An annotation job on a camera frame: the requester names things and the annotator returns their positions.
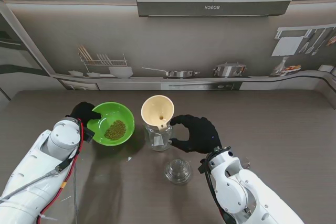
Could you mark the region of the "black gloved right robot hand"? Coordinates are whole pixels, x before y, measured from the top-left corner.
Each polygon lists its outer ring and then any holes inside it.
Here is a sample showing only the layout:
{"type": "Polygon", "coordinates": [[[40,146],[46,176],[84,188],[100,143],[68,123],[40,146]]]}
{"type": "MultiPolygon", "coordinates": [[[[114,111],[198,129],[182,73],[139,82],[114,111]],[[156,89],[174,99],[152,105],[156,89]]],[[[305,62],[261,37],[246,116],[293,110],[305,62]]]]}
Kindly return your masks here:
{"type": "Polygon", "coordinates": [[[186,141],[171,138],[172,146],[188,153],[198,152],[201,154],[211,153],[215,148],[222,148],[218,132],[215,126],[205,117],[192,115],[179,115],[170,121],[171,126],[181,124],[189,131],[189,139],[186,141]]]}

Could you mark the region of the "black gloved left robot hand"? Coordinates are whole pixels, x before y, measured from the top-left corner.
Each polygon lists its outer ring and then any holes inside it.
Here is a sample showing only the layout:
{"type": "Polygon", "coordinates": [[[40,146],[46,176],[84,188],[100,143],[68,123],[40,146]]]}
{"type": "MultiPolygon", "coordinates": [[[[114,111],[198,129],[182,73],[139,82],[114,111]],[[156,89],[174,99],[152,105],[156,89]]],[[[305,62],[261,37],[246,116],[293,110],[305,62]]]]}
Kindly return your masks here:
{"type": "Polygon", "coordinates": [[[88,102],[80,102],[78,103],[72,110],[72,112],[69,115],[66,115],[66,117],[79,119],[84,127],[87,126],[87,123],[90,120],[98,120],[101,119],[101,114],[93,111],[95,106],[88,102]]]}

